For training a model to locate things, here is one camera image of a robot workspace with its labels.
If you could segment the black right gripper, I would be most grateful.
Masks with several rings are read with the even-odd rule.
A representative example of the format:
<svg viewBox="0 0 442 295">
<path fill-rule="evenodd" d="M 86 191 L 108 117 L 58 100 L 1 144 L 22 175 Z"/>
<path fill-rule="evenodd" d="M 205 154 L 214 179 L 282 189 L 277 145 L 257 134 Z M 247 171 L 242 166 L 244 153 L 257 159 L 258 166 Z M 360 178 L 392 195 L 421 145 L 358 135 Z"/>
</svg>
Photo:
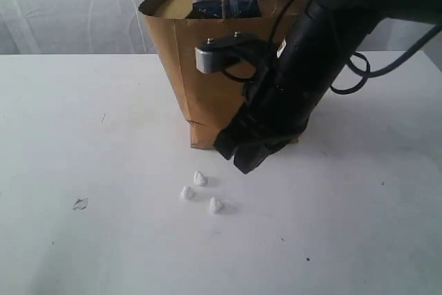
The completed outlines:
<svg viewBox="0 0 442 295">
<path fill-rule="evenodd" d="M 359 44 L 380 21 L 361 8 L 328 10 L 310 1 L 286 36 L 278 59 L 261 66 L 247 88 L 234 126 L 222 129 L 213 148 L 242 173 L 256 169 L 271 150 L 307 127 L 311 112 Z"/>
</svg>

